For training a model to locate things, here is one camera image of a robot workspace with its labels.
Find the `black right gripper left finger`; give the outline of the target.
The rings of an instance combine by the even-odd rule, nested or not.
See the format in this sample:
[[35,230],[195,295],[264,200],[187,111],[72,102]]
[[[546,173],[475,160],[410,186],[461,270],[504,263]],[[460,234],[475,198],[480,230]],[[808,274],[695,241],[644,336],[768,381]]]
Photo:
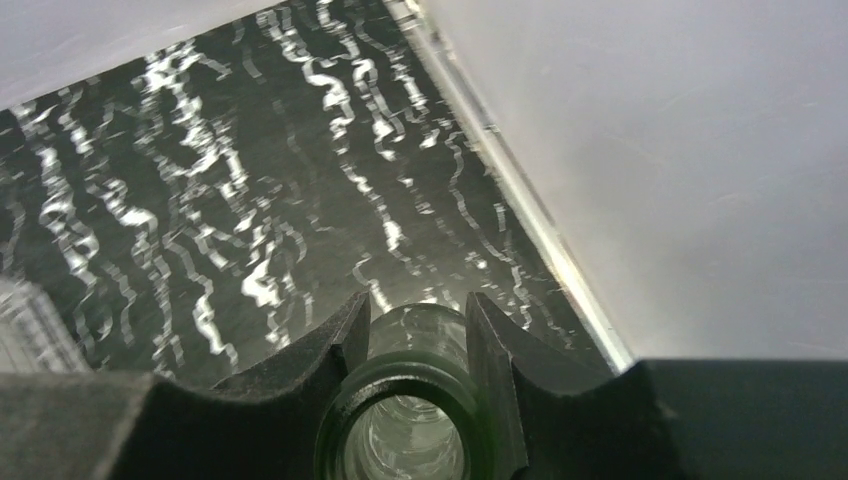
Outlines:
[[313,479],[322,418],[367,356],[370,297],[210,389],[145,372],[1,377],[5,479]]

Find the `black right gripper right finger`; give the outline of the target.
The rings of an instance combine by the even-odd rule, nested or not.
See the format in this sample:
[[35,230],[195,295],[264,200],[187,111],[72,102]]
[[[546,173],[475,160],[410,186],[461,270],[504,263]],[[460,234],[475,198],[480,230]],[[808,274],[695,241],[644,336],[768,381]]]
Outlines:
[[847,365],[646,359],[600,373],[466,300],[493,479],[843,479]]

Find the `tall clear bottle black label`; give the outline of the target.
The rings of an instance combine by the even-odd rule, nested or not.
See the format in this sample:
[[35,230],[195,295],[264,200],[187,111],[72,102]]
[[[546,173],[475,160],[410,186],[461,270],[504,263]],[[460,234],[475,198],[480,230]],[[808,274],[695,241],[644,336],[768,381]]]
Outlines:
[[470,373],[469,319],[411,303],[370,324],[366,360],[320,424],[317,479],[495,479],[492,412]]

